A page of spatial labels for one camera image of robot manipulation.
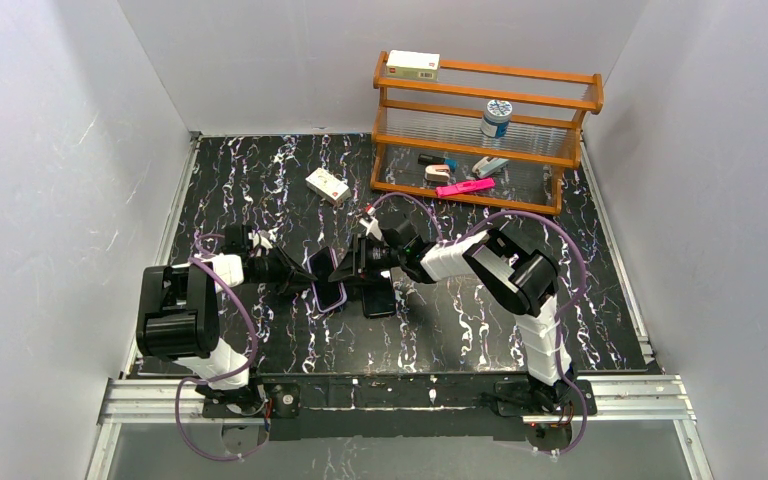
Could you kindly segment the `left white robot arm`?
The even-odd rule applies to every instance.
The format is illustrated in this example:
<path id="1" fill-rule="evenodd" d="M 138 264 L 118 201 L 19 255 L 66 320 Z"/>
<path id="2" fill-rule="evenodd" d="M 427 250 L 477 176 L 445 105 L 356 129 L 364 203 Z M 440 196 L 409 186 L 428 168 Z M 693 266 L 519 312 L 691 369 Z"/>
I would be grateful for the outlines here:
<path id="1" fill-rule="evenodd" d="M 219 404 L 256 410 L 265 403 L 252 383 L 250 358 L 220 337 L 219 296 L 243 284 L 265 284 L 294 294 L 315 280 L 299 262 L 248 225 L 215 235 L 218 250 L 189 263 L 143 271 L 136 344 L 144 357 L 190 369 L 199 394 Z"/>

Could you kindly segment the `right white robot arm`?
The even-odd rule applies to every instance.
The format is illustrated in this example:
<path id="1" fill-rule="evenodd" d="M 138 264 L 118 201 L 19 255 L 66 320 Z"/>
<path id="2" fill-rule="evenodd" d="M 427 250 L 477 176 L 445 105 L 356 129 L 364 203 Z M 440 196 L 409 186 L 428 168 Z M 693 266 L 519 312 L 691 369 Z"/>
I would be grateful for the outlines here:
<path id="1" fill-rule="evenodd" d="M 373 217 L 353 237 L 330 283 L 358 286 L 365 293 L 391 293 L 387 272 L 401 270 L 422 284 L 474 276 L 511 313 L 525 350 L 527 381 L 514 402 L 533 409 L 558 408 L 569 390 L 571 358 L 559 331 L 558 262 L 508 221 L 483 225 L 457 240 L 430 241 L 406 217 L 384 225 Z"/>

